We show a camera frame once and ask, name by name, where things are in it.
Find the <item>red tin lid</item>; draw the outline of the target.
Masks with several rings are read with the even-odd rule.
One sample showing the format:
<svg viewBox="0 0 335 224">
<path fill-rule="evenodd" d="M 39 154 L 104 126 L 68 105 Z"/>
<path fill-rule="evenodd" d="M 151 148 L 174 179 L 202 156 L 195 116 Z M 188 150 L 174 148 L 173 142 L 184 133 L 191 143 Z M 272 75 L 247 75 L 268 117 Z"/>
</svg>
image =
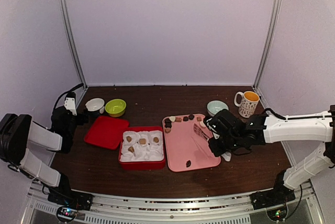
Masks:
<svg viewBox="0 0 335 224">
<path fill-rule="evenodd" d="M 84 137 L 84 141 L 97 147 L 116 150 L 122 141 L 129 121 L 109 116 L 99 116 Z"/>
</svg>

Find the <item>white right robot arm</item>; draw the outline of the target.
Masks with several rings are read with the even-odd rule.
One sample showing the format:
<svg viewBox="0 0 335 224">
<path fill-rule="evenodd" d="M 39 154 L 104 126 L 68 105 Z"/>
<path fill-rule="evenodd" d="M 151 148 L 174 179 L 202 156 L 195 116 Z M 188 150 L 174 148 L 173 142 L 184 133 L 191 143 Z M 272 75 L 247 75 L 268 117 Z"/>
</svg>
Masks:
<svg viewBox="0 0 335 224">
<path fill-rule="evenodd" d="M 241 121 L 223 109 L 212 117 L 205 117 L 205 126 L 212 132 L 209 148 L 215 156 L 227 152 L 238 155 L 239 149 L 251 151 L 254 145 L 282 141 L 319 141 L 320 145 L 295 166 L 282 171 L 276 178 L 268 198 L 279 204 L 301 183 L 326 168 L 334 167 L 334 106 L 316 114 L 282 116 L 272 109 Z"/>
</svg>

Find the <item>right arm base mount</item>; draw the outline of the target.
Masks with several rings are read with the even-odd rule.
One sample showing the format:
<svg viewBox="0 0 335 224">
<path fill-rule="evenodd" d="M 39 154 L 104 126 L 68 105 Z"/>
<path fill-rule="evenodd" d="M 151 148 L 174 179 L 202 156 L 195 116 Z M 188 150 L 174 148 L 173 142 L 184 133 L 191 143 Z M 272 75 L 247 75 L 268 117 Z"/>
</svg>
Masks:
<svg viewBox="0 0 335 224">
<path fill-rule="evenodd" d="M 270 208 L 277 205 L 285 204 L 296 199 L 295 193 L 288 194 L 275 193 L 272 190 L 256 192 L 250 195 L 251 203 L 254 210 Z"/>
</svg>

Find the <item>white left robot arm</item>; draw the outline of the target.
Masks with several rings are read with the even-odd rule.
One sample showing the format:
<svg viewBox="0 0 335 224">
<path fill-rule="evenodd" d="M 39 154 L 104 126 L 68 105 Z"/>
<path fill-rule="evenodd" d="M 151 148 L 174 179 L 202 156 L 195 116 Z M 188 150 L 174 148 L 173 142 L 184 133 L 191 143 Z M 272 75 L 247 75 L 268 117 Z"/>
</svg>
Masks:
<svg viewBox="0 0 335 224">
<path fill-rule="evenodd" d="M 61 94 L 63 105 L 54 105 L 51 127 L 35 122 L 28 114 L 5 114 L 1 119 L 1 160 L 10 169 L 22 172 L 55 190 L 55 197 L 64 205 L 75 201 L 75 193 L 66 175 L 46 164 L 30 148 L 36 146 L 51 153 L 69 153 L 77 126 L 87 123 L 88 116 L 76 110 L 76 94 Z"/>
</svg>

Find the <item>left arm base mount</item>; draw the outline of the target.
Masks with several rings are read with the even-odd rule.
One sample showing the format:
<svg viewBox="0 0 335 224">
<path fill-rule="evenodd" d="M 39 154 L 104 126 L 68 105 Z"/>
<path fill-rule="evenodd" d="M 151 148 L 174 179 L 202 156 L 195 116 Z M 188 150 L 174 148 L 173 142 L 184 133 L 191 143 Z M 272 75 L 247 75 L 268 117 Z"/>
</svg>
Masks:
<svg viewBox="0 0 335 224">
<path fill-rule="evenodd" d="M 76 210 L 89 211 L 91 209 L 92 200 L 92 194 L 77 191 L 71 191 L 71 195 L 67 197 L 62 196 L 59 193 L 52 192 L 50 192 L 48 195 L 48 201 Z"/>
</svg>

